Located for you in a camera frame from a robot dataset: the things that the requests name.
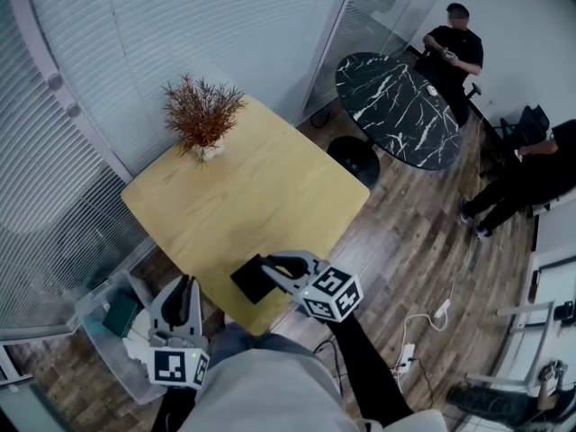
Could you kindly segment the person's grey shirt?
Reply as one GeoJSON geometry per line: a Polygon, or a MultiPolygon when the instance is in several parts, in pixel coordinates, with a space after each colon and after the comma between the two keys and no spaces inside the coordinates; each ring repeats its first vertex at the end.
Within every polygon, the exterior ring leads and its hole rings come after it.
{"type": "Polygon", "coordinates": [[[317,359],[250,349],[210,368],[195,406],[177,432],[447,432],[425,410],[385,426],[353,421],[328,369],[317,359]]]}

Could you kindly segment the person's left forearm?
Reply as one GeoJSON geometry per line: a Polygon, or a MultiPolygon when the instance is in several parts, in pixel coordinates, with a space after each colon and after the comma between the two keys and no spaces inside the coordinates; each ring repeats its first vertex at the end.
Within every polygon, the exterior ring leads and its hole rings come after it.
{"type": "Polygon", "coordinates": [[[178,432],[195,406],[197,391],[169,388],[163,396],[151,432],[178,432]]]}

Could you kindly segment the black marble round table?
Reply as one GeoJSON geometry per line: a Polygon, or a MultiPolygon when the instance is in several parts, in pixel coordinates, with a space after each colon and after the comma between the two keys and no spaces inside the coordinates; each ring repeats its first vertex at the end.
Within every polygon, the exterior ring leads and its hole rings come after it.
{"type": "Polygon", "coordinates": [[[328,154],[366,187],[380,177],[375,148],[426,171],[445,170],[458,159],[462,136],[449,105],[409,64],[357,52],[340,60],[335,83],[342,108],[364,137],[338,137],[328,154]]]}

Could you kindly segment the clear plastic bin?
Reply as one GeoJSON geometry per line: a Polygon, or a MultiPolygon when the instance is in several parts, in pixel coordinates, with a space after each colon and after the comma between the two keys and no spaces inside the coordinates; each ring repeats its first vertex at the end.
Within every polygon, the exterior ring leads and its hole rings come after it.
{"type": "Polygon", "coordinates": [[[164,396],[167,389],[149,381],[146,366],[130,358],[122,339],[104,325],[108,308],[119,292],[127,293],[145,307],[153,300],[143,280],[118,270],[76,303],[76,315],[115,380],[135,402],[145,405],[164,396]]]}

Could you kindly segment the person's right forearm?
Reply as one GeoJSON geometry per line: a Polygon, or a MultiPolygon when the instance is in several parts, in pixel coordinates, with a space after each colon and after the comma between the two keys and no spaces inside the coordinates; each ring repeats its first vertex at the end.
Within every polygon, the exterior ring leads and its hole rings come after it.
{"type": "Polygon", "coordinates": [[[391,369],[353,314],[328,322],[344,359],[350,386],[364,419],[387,427],[413,414],[391,369]]]}

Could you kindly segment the reddish plant in white pot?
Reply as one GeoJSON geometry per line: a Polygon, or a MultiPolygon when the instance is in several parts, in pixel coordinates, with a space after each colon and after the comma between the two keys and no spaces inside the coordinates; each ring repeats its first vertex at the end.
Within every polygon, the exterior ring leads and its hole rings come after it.
{"type": "Polygon", "coordinates": [[[207,162],[224,150],[226,134],[237,125],[237,114],[246,107],[236,86],[212,84],[184,74],[178,85],[163,86],[166,128],[174,132],[181,155],[207,162]]]}

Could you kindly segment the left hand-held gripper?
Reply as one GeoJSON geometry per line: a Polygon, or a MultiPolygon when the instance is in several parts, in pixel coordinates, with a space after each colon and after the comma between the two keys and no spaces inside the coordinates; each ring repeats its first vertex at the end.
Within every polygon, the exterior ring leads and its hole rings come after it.
{"type": "Polygon", "coordinates": [[[153,384],[200,390],[208,371],[208,340],[202,333],[200,286],[181,275],[167,284],[150,308],[148,378],[153,384]]]}

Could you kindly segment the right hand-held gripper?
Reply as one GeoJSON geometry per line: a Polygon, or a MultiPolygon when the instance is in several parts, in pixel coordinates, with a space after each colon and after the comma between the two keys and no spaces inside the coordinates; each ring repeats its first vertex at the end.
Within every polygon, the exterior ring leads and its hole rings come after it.
{"type": "Polygon", "coordinates": [[[262,271],[317,320],[342,322],[363,299],[355,274],[342,271],[310,251],[286,250],[266,257],[262,271]],[[313,275],[307,283],[307,276],[313,275]]]}

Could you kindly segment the black office chair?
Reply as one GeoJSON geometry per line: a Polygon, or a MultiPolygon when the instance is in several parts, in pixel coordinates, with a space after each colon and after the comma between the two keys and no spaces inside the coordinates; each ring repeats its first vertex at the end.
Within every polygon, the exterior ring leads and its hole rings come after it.
{"type": "Polygon", "coordinates": [[[516,123],[499,119],[497,130],[501,135],[495,149],[508,152],[539,143],[546,140],[549,127],[550,121],[540,105],[535,108],[526,106],[516,123]]]}

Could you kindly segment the white metal frame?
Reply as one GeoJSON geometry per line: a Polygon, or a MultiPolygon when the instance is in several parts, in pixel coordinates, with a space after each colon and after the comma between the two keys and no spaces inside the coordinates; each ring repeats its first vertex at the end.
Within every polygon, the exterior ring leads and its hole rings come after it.
{"type": "Polygon", "coordinates": [[[490,373],[467,373],[465,380],[505,390],[534,388],[539,370],[561,345],[562,323],[554,310],[575,298],[576,256],[545,264],[532,255],[520,304],[495,311],[508,323],[502,354],[490,373]]]}

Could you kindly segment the black tissue box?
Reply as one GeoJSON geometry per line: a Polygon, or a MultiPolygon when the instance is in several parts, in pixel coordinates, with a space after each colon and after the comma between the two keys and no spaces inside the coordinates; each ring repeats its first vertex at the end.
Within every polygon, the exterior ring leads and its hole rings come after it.
{"type": "Polygon", "coordinates": [[[232,282],[246,295],[253,304],[261,302],[273,289],[275,283],[262,271],[265,264],[255,265],[249,259],[244,265],[230,275],[232,282]]]}

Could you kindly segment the person's blue jeans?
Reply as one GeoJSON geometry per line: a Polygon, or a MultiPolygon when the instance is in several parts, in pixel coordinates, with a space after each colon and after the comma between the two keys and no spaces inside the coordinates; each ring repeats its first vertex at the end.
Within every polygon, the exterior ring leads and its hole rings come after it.
{"type": "Polygon", "coordinates": [[[270,350],[301,356],[315,355],[306,347],[287,337],[267,331],[254,336],[237,323],[228,324],[210,343],[211,359],[209,367],[251,349],[270,350]]]}

